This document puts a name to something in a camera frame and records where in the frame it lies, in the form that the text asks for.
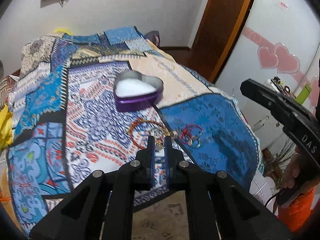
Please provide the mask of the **right hand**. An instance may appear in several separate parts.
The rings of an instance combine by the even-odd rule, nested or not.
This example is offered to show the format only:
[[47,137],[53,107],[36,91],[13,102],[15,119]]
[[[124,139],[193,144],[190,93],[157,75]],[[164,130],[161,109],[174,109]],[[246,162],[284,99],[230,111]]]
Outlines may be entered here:
[[300,174],[300,167],[302,163],[301,150],[298,146],[295,148],[295,154],[292,156],[289,164],[285,168],[283,179],[282,179],[282,189],[291,189],[295,185],[295,179]]

